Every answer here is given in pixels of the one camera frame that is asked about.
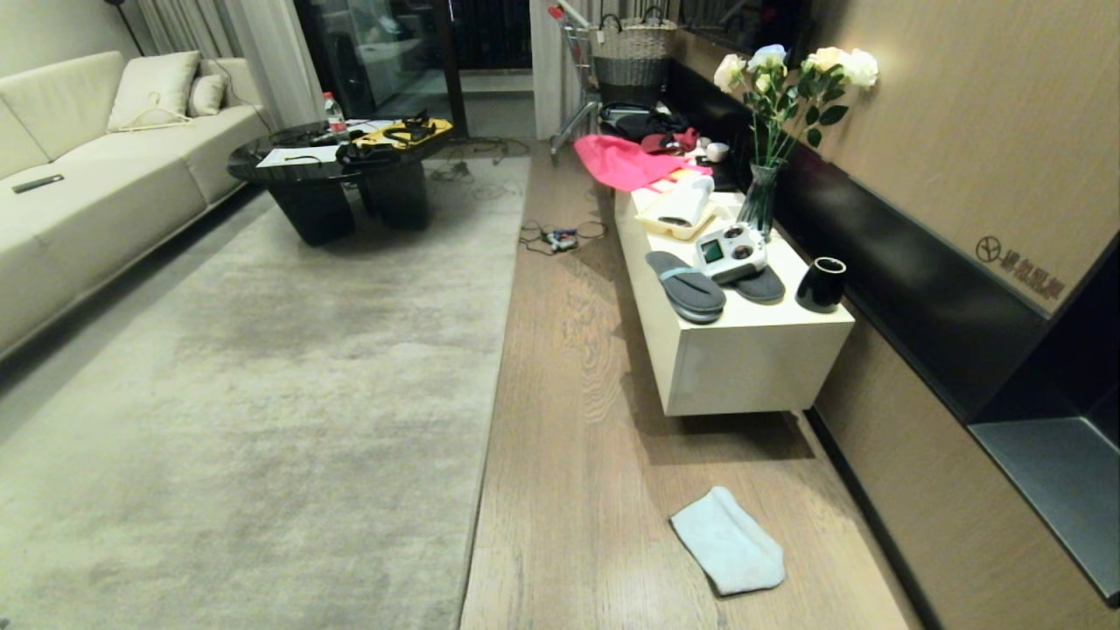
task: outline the yellow tray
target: yellow tray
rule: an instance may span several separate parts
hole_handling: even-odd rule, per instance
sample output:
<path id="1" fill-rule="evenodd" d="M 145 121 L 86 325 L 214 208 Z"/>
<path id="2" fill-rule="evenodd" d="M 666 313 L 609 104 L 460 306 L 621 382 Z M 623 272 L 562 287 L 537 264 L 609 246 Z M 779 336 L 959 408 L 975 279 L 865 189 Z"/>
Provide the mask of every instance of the yellow tray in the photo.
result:
<path id="1" fill-rule="evenodd" d="M 366 147 L 366 146 L 370 146 L 370 145 L 392 145 L 394 149 L 402 149 L 402 150 L 403 149 L 411 149 L 412 147 L 418 147 L 418 146 L 427 142 L 428 140 L 431 140 L 432 138 L 436 138 L 438 136 L 447 133 L 448 131 L 451 130 L 451 127 L 452 127 L 452 124 L 450 123 L 450 121 L 444 120 L 441 118 L 430 118 L 430 119 L 428 119 L 428 124 L 431 126 L 431 127 L 435 127 L 436 128 L 436 132 L 432 133 L 431 136 L 428 136 L 423 140 L 418 140 L 416 142 L 401 142 L 400 140 L 394 140 L 392 138 L 386 138 L 385 137 L 385 131 L 392 131 L 394 129 L 396 129 L 396 130 L 403 130 L 403 126 L 402 124 L 394 124 L 392 127 L 386 127 L 384 129 L 379 129 L 379 130 L 376 130 L 376 131 L 374 131 L 372 133 L 366 133 L 365 136 L 362 136 L 357 140 L 354 140 L 354 143 L 357 145 L 357 146 L 360 146 L 360 147 Z"/>

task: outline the white sofa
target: white sofa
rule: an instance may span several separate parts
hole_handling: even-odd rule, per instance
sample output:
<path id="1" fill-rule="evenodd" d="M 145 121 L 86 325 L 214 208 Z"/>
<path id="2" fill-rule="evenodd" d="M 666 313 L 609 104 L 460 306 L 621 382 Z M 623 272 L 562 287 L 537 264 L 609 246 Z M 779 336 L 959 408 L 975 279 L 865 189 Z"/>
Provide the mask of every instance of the white sofa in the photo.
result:
<path id="1" fill-rule="evenodd" d="M 217 115 L 106 135 L 123 70 L 113 52 L 0 78 L 0 358 L 236 191 L 226 158 L 267 133 L 245 61 L 204 59 L 232 80 Z"/>

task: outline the flower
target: flower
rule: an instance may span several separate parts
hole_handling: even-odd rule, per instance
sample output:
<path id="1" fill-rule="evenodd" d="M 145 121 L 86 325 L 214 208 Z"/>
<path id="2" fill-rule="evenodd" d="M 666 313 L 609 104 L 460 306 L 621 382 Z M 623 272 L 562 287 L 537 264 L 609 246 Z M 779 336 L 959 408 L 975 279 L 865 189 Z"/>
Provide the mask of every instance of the flower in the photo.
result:
<path id="1" fill-rule="evenodd" d="M 782 68 L 785 74 L 785 47 L 781 44 L 771 44 L 755 50 L 755 55 L 747 62 L 747 72 L 754 73 L 762 68 Z"/>
<path id="2" fill-rule="evenodd" d="M 841 65 L 844 77 L 858 87 L 870 87 L 879 77 L 879 63 L 870 53 L 859 48 L 852 49 Z"/>
<path id="3" fill-rule="evenodd" d="M 747 62 L 743 61 L 738 55 L 728 55 L 724 57 L 722 62 L 719 62 L 719 67 L 716 68 L 716 74 L 712 76 L 711 82 L 724 92 L 730 94 L 734 84 L 743 81 L 743 68 L 746 65 Z"/>
<path id="4" fill-rule="evenodd" d="M 805 63 L 802 64 L 802 70 L 816 68 L 820 72 L 828 72 L 828 70 L 837 64 L 843 65 L 842 61 L 844 57 L 849 56 L 836 46 L 829 46 L 828 48 L 818 48 L 815 53 L 809 55 Z"/>

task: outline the clothes hanger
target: clothes hanger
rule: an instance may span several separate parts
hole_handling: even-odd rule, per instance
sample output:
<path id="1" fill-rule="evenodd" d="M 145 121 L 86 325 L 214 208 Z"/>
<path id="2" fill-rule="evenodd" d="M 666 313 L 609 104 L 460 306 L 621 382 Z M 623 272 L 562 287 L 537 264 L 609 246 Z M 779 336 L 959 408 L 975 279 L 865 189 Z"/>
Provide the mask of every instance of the clothes hanger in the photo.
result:
<path id="1" fill-rule="evenodd" d="M 146 129 L 164 129 L 165 127 L 181 127 L 184 124 L 190 124 L 192 123 L 192 120 L 189 118 L 183 115 L 181 113 L 172 112 L 171 110 L 169 110 L 169 109 L 160 105 L 159 104 L 159 92 L 151 92 L 151 93 L 148 94 L 148 98 L 151 99 L 151 106 L 148 108 L 148 109 L 146 109 L 146 110 L 143 110 L 143 111 L 141 111 L 140 113 L 136 114 L 127 123 L 122 124 L 121 129 L 120 129 L 121 131 L 143 131 Z M 150 114 L 151 112 L 168 113 L 168 114 L 171 114 L 172 117 L 175 117 L 178 120 L 177 120 L 177 122 L 164 122 L 164 123 L 160 123 L 160 124 L 140 124 L 140 126 L 137 126 L 137 127 L 132 127 L 133 122 L 140 120 L 141 118 L 143 118 L 143 117 L 146 117 L 148 114 Z"/>

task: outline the table leg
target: table leg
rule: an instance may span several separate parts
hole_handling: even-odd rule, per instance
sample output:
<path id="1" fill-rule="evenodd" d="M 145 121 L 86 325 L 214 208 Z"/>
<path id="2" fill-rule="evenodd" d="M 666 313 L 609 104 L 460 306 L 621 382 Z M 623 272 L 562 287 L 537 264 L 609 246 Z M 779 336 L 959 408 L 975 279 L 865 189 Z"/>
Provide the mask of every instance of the table leg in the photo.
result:
<path id="1" fill-rule="evenodd" d="M 366 212 L 380 211 L 385 225 L 423 230 L 430 223 L 423 164 L 411 161 L 389 170 L 371 170 L 362 182 Z"/>
<path id="2" fill-rule="evenodd" d="M 346 192 L 336 182 L 269 186 L 269 194 L 309 245 L 321 245 L 354 233 L 354 215 Z"/>

